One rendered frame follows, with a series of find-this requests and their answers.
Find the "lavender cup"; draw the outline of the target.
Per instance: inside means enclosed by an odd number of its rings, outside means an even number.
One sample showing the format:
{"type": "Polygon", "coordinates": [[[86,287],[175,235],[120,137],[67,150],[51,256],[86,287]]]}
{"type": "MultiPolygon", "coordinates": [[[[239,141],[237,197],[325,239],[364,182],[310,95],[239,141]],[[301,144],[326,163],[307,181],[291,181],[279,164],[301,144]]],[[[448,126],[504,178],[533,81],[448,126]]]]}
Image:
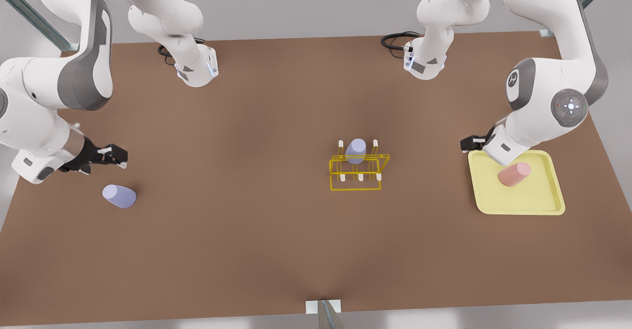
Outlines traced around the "lavender cup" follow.
{"type": "Polygon", "coordinates": [[[352,165],[361,164],[365,160],[366,143],[361,138],[355,138],[346,148],[346,160],[352,165]]]}
{"type": "Polygon", "coordinates": [[[102,196],[113,205],[127,209],[136,202],[136,192],[125,186],[110,184],[102,190],[102,196]]]}

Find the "pink cup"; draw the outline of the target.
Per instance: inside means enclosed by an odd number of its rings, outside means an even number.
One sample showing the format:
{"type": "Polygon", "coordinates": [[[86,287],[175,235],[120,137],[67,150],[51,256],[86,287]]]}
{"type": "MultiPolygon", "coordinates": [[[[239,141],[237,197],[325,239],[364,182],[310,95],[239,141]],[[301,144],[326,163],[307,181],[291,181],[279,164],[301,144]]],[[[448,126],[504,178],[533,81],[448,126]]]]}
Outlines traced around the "pink cup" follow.
{"type": "Polygon", "coordinates": [[[508,165],[497,174],[499,181],[506,187],[514,187],[531,174],[531,166],[528,163],[519,162],[508,165]]]}

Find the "yellow tray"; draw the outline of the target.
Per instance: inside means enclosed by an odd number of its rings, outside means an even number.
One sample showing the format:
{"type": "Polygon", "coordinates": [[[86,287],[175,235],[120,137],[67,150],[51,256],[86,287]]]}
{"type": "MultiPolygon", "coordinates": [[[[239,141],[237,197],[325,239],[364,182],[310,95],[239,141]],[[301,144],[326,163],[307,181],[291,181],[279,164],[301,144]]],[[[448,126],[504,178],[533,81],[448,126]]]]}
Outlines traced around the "yellow tray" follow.
{"type": "Polygon", "coordinates": [[[485,214],[563,214],[566,205],[549,154],[529,150],[515,160],[515,163],[520,162],[530,165],[530,176],[514,187],[507,187],[498,179],[501,165],[484,151],[469,152],[468,164],[477,208],[485,214]]]}

